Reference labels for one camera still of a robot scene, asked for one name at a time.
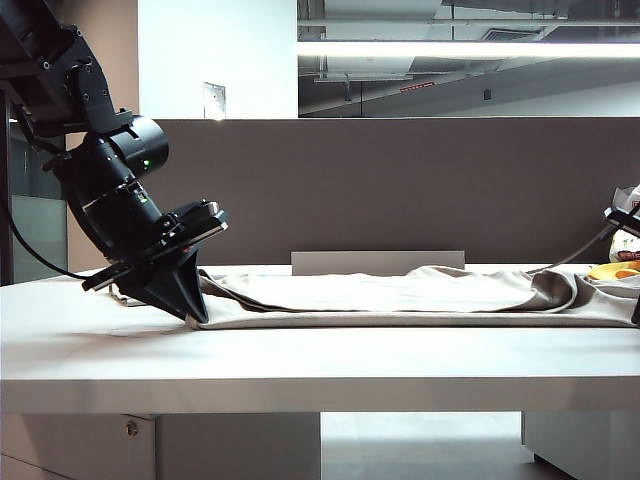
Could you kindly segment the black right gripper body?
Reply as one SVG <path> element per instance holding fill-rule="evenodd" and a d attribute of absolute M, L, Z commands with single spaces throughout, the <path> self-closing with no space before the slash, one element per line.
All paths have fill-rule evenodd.
<path fill-rule="evenodd" d="M 604 218 L 616 228 L 624 231 L 638 231 L 640 229 L 639 217 L 621 208 L 607 208 Z"/>

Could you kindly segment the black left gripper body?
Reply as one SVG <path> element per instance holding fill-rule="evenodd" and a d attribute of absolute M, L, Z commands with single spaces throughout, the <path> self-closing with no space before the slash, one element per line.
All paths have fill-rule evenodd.
<path fill-rule="evenodd" d="M 93 274 L 82 283 L 82 288 L 85 291 L 100 290 L 112 283 L 144 285 L 157 271 L 176 267 L 188 254 L 194 253 L 204 240 L 228 228 L 227 214 L 170 214 L 164 220 L 166 223 L 176 220 L 176 223 L 161 233 L 158 242 L 140 254 Z"/>

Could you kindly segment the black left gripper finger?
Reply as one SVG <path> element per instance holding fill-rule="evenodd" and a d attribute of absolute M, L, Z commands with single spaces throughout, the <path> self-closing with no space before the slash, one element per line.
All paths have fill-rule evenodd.
<path fill-rule="evenodd" d="M 167 294 L 169 293 L 167 286 L 167 271 L 157 272 L 151 279 L 129 276 L 119 281 L 121 293 L 179 318 L 167 303 Z"/>
<path fill-rule="evenodd" d="M 208 313 L 200 290 L 196 251 L 181 252 L 167 270 L 167 303 L 179 318 L 206 323 Z"/>

